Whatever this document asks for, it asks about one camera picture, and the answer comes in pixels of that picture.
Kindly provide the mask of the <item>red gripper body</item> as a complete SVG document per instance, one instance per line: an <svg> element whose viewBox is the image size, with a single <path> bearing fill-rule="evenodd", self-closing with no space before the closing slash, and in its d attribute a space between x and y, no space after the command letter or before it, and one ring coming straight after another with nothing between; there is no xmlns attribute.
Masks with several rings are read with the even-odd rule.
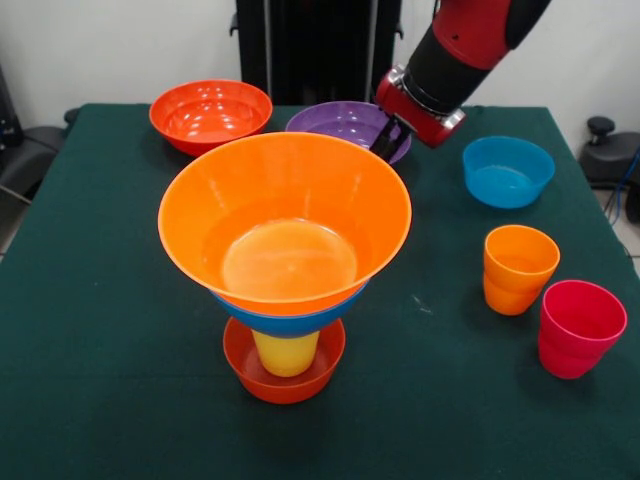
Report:
<svg viewBox="0 0 640 480"><path fill-rule="evenodd" d="M425 145L436 148L462 125L465 112L434 113L415 100L405 86L407 74L402 65L393 66L382 78L377 91L377 105L394 120L407 126Z"/></svg>

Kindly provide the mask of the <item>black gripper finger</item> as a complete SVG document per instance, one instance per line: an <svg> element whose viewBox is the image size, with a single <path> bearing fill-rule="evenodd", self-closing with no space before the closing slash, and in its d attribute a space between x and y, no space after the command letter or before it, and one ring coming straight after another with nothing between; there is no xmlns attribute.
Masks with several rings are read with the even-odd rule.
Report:
<svg viewBox="0 0 640 480"><path fill-rule="evenodd" d="M369 150L372 153L395 153L398 149L393 131L397 127L397 120L394 116L389 116L386 124L381 129Z"/></svg>
<svg viewBox="0 0 640 480"><path fill-rule="evenodd" d="M390 131L388 143L383 148L382 159L399 161L409 151L412 141L412 130L397 124Z"/></svg>

